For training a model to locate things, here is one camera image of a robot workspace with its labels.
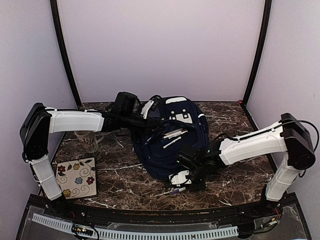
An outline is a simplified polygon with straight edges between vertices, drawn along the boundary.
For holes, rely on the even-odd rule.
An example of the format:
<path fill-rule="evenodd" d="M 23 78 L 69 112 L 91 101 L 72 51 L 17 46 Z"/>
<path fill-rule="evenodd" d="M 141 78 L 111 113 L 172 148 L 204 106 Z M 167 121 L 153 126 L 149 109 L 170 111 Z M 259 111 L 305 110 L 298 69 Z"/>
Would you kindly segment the purple capped white marker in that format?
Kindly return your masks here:
<path fill-rule="evenodd" d="M 185 190 L 186 190 L 186 187 L 176 188 L 176 189 L 174 189 L 174 190 L 171 192 L 171 194 L 172 194 L 172 195 L 178 194 L 178 193 L 183 192 L 183 191 L 185 191 Z"/>

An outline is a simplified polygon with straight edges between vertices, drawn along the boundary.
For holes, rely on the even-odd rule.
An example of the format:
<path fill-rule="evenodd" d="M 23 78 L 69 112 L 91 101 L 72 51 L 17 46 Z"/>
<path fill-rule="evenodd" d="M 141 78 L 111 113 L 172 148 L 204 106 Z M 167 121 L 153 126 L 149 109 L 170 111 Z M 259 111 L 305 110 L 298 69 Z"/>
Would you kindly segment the navy blue backpack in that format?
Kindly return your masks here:
<path fill-rule="evenodd" d="M 183 147 L 203 150 L 209 144 L 209 126 L 205 114 L 184 96 L 164 97 L 148 114 L 160 128 L 151 132 L 131 130 L 133 150 L 151 177 L 165 180 L 185 168 L 177 162 Z"/>

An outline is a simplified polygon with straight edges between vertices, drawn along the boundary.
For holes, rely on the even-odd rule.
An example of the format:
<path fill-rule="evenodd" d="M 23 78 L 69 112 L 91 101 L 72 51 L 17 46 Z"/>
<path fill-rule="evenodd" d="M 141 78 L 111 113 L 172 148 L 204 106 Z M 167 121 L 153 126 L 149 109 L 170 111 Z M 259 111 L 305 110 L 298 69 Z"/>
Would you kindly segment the blue capped white marker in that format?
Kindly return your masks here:
<path fill-rule="evenodd" d="M 168 148 L 169 146 L 173 145 L 174 143 L 176 143 L 177 141 L 179 141 L 180 139 L 182 139 L 181 136 L 175 138 L 174 140 L 170 141 L 169 143 L 167 143 L 166 145 L 164 145 L 162 148 L 163 149 L 166 149 Z"/>

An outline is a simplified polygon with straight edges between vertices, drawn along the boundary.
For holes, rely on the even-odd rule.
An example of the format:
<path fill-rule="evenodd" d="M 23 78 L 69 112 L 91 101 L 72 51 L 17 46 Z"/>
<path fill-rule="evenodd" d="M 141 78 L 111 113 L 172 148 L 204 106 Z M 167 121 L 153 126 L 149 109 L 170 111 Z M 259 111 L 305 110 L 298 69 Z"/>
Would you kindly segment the red capped white marker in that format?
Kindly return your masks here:
<path fill-rule="evenodd" d="M 170 138 L 182 133 L 183 131 L 184 131 L 183 128 L 179 128 L 179 129 L 173 130 L 171 132 L 167 132 L 163 135 L 163 139 L 170 139 Z"/>

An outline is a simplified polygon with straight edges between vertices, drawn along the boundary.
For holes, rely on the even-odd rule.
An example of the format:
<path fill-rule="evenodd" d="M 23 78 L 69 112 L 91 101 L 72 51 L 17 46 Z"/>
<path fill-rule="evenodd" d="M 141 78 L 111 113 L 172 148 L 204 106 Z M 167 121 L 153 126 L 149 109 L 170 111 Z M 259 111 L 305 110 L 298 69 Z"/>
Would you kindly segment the black capped white marker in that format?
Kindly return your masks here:
<path fill-rule="evenodd" d="M 170 141 L 170 140 L 174 140 L 175 138 L 183 137 L 183 136 L 185 136 L 186 134 L 188 134 L 188 131 L 179 132 L 179 133 L 177 133 L 177 134 L 175 134 L 175 135 L 171 135 L 171 136 L 169 136 L 169 137 L 167 137 L 167 138 L 163 138 L 160 142 L 161 142 L 161 143 L 166 143 L 166 142 L 168 142 L 168 141 Z"/>

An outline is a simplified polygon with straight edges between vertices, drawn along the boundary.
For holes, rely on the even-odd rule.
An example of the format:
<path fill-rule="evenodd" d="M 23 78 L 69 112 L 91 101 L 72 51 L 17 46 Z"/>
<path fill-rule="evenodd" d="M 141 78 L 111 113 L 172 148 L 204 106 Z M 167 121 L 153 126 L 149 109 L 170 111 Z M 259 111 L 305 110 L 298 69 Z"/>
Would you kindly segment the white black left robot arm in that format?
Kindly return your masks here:
<path fill-rule="evenodd" d="M 29 164 L 35 181 L 45 196 L 53 201 L 51 210 L 60 218 L 71 213 L 65 203 L 63 191 L 55 177 L 49 156 L 50 138 L 69 132 L 87 131 L 108 133 L 118 129 L 129 129 L 153 133 L 161 127 L 159 120 L 139 113 L 113 113 L 111 110 L 61 109 L 35 103 L 25 118 L 19 136 L 22 143 L 22 159 Z"/>

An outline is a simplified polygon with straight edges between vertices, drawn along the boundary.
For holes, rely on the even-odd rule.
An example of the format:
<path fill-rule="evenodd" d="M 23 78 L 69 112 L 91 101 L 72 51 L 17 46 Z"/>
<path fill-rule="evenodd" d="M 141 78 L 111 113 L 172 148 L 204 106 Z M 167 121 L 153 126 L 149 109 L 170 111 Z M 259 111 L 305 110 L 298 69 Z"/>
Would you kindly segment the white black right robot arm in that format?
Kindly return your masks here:
<path fill-rule="evenodd" d="M 169 175 L 172 186 L 200 191 L 206 187 L 205 179 L 214 171 L 243 160 L 273 153 L 283 153 L 283 160 L 273 178 L 267 183 L 263 200 L 255 205 L 255 213 L 266 217 L 281 200 L 285 191 L 316 162 L 311 134 L 304 127 L 313 123 L 298 120 L 290 113 L 272 125 L 245 135 L 211 141 L 205 149 L 183 147 L 178 153 L 177 163 L 185 170 Z"/>

